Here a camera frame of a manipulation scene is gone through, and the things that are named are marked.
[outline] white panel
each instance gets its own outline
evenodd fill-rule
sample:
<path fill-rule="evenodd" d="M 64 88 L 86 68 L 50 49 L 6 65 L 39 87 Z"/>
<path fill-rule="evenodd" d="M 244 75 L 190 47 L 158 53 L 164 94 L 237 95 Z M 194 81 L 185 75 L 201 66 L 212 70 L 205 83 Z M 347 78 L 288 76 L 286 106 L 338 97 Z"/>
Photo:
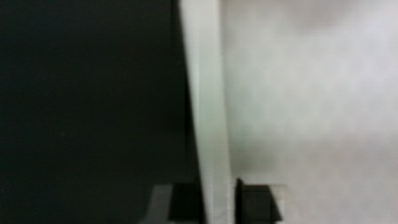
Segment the white panel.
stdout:
<path fill-rule="evenodd" d="M 233 224 L 219 4 L 219 0 L 182 1 L 208 224 Z"/>
<path fill-rule="evenodd" d="M 398 1 L 224 9 L 233 175 L 288 186 L 306 224 L 398 223 Z"/>

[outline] black surface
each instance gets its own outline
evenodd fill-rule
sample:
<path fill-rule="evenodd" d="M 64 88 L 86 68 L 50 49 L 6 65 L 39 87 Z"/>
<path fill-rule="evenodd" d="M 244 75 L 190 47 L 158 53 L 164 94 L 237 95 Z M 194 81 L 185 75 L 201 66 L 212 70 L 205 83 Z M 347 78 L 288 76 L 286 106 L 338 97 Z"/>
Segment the black surface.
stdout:
<path fill-rule="evenodd" d="M 269 185 L 237 182 L 237 222 L 238 224 L 274 224 L 283 220 Z"/>
<path fill-rule="evenodd" d="M 173 185 L 169 221 L 198 223 L 205 221 L 203 192 L 198 184 Z"/>
<path fill-rule="evenodd" d="M 164 0 L 0 1 L 4 224 L 137 223 L 151 186 L 198 177 L 174 16 Z"/>

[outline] black panel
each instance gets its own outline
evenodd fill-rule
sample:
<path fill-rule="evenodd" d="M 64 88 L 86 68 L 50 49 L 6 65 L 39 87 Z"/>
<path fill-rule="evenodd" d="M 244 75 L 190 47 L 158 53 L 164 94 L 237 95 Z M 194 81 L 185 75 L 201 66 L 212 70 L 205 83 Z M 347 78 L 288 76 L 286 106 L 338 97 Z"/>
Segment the black panel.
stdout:
<path fill-rule="evenodd" d="M 137 223 L 153 185 L 198 179 L 171 3 L 0 1 L 4 224 Z"/>
<path fill-rule="evenodd" d="M 198 184 L 174 184 L 171 215 L 173 222 L 198 222 L 205 220 L 203 193 Z"/>

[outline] dark background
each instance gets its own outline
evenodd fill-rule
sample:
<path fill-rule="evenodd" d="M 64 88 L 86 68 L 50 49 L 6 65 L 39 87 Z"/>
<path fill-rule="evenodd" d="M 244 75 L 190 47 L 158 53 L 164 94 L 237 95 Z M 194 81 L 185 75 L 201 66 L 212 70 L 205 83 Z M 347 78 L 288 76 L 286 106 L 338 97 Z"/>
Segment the dark background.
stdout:
<path fill-rule="evenodd" d="M 0 1 L 0 223 L 137 223 L 192 182 L 176 2 Z"/>

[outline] white wall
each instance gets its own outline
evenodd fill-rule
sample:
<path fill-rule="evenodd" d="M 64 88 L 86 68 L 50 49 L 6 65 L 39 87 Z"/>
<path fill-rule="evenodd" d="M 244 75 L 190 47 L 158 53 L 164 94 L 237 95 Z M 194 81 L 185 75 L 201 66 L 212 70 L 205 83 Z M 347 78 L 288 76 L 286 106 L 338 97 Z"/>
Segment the white wall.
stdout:
<path fill-rule="evenodd" d="M 306 224 L 397 223 L 398 1 L 226 0 L 224 59 L 235 177 Z"/>

